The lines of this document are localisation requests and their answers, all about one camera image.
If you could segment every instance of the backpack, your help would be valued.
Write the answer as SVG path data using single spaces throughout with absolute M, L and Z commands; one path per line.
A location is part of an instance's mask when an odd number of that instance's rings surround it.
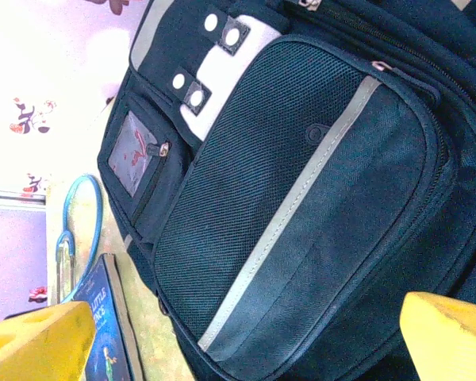
M 155 0 L 98 167 L 197 379 L 416 379 L 476 302 L 476 27 L 448 0 Z

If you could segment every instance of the reflective stripe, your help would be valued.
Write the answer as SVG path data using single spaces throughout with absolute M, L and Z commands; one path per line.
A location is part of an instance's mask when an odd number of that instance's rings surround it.
M 305 168 L 264 230 L 263 235 L 259 238 L 258 243 L 236 277 L 213 320 L 199 340 L 198 344 L 203 351 L 208 350 L 215 337 L 222 330 L 225 322 L 231 316 L 231 313 L 254 279 L 255 274 L 261 268 L 264 260 L 270 254 L 284 228 L 379 85 L 381 83 L 377 79 L 370 76 L 365 77 L 342 115 L 330 128 L 309 162 L 305 165 Z
M 160 20 L 173 2 L 175 0 L 156 0 L 152 3 L 130 52 L 130 61 L 136 70 L 139 69 L 144 57 L 148 54 Z
M 132 243 L 132 237 L 131 237 L 130 235 L 128 235 L 128 236 L 124 239 L 125 251 L 128 251 L 128 250 L 129 250 L 129 246 L 130 246 L 131 243 Z

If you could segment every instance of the blue ring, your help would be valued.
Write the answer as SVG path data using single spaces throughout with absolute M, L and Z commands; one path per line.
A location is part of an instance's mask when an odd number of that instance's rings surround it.
M 65 203 L 63 204 L 63 231 L 60 234 L 58 241 L 56 242 L 56 252 L 55 252 L 55 259 L 56 259 L 56 266 L 59 265 L 59 261 L 62 260 L 59 258 L 58 251 L 60 248 L 60 245 L 66 241 L 69 246 L 69 256 L 75 257 L 75 240 L 74 240 L 74 234 L 69 230 L 69 207 L 71 206 L 72 199 L 75 196 L 76 191 L 78 190 L 79 186 L 86 182 L 90 181 L 92 185 L 94 186 L 94 191 L 95 191 L 95 198 L 97 199 L 97 218 L 95 220 L 95 230 L 94 230 L 94 239 L 92 240 L 92 245 L 90 248 L 90 258 L 88 259 L 88 263 L 86 264 L 85 271 L 81 275 L 81 278 L 79 278 L 79 281 L 77 282 L 74 290 L 72 290 L 69 295 L 67 295 L 63 300 L 62 303 L 69 302 L 72 300 L 74 297 L 74 294 L 76 291 L 81 287 L 81 284 L 83 283 L 83 280 L 88 276 L 88 273 L 90 272 L 90 269 L 92 268 L 92 264 L 94 262 L 94 259 L 97 255 L 97 249 L 98 249 L 98 242 L 99 238 L 101 236 L 101 228 L 102 228 L 102 193 L 101 193 L 101 188 L 98 185 L 98 181 L 96 180 L 95 177 L 92 175 L 83 175 L 81 177 L 78 177 L 71 185 L 71 188 L 67 192 L 67 196 L 65 198 Z

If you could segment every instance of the yellow plastic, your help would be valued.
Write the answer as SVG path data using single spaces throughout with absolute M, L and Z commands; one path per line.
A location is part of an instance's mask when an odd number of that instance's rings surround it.
M 85 302 L 2 321 L 0 381 L 79 380 L 94 337 L 94 319 Z
M 400 327 L 421 381 L 476 381 L 476 305 L 411 292 Z

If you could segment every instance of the floral wallpaper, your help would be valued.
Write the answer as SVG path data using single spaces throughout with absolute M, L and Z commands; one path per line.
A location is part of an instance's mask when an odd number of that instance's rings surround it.
M 0 321 L 47 305 L 46 267 L 45 213 L 0 209 Z
M 45 194 L 51 174 L 70 169 L 120 86 L 147 4 L 0 1 L 0 191 Z

